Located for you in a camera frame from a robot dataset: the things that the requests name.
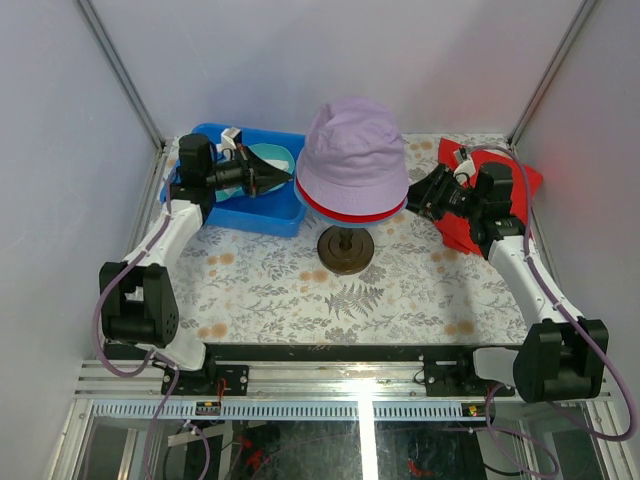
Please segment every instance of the purple bucket hat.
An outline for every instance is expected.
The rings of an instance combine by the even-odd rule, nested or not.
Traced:
[[[385,107],[363,97],[326,103],[311,123],[296,165],[302,189],[324,208],[376,215],[409,189],[404,141]]]

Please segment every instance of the table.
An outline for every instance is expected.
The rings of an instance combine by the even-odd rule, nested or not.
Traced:
[[[444,137],[467,145],[504,145],[500,135]],[[436,165],[440,138],[405,135],[412,181]],[[166,149],[163,179],[175,165],[177,141]],[[154,210],[157,217],[159,201]],[[522,315],[500,275],[479,256],[445,248],[429,221],[405,211],[369,229],[373,260],[350,276],[335,275],[320,263],[316,243],[327,226],[309,212],[295,238],[202,228],[170,270],[180,328],[205,343],[504,344],[524,339]]]

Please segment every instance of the hat stand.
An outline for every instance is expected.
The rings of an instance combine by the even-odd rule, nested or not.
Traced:
[[[373,251],[373,238],[364,228],[329,227],[318,240],[320,261],[338,275],[352,275],[367,268]]]

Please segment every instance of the blue tray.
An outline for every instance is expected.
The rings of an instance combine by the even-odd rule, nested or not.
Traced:
[[[203,123],[193,133],[203,133],[213,143],[220,143],[220,134],[230,125]],[[304,135],[242,128],[242,141],[251,146],[271,143],[285,147],[297,161],[304,147]],[[257,198],[236,197],[216,203],[205,225],[233,228],[247,232],[295,237],[306,213],[293,192],[293,182]]]

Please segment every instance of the robotic hand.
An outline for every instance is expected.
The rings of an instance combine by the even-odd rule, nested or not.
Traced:
[[[242,132],[223,132],[228,161],[217,163],[218,152],[206,135],[180,139],[180,165],[167,186],[167,202],[159,220],[140,245],[120,263],[105,263],[100,270],[100,291],[130,262],[131,271],[106,294],[101,314],[102,332],[113,341],[155,350],[182,370],[200,370],[205,346],[178,328],[178,306],[168,269],[214,208],[216,191],[241,186],[256,197],[286,183],[292,176],[269,165],[242,144]],[[142,288],[142,299],[136,290]]]
[[[467,156],[465,149],[458,154]],[[478,377],[517,387],[527,402],[596,397],[604,363],[567,323],[556,308],[558,305],[551,304],[542,284],[561,300],[603,352],[609,338],[607,329],[600,320],[586,320],[565,299],[535,249],[525,255],[525,226],[511,214],[512,188],[511,168],[507,165],[484,164],[475,187],[464,187],[453,170],[439,164],[410,187],[407,209],[432,221],[445,213],[468,219],[471,239],[502,275],[522,311],[529,329],[522,347],[476,349],[473,367]],[[534,276],[528,262],[533,262],[540,278]]]

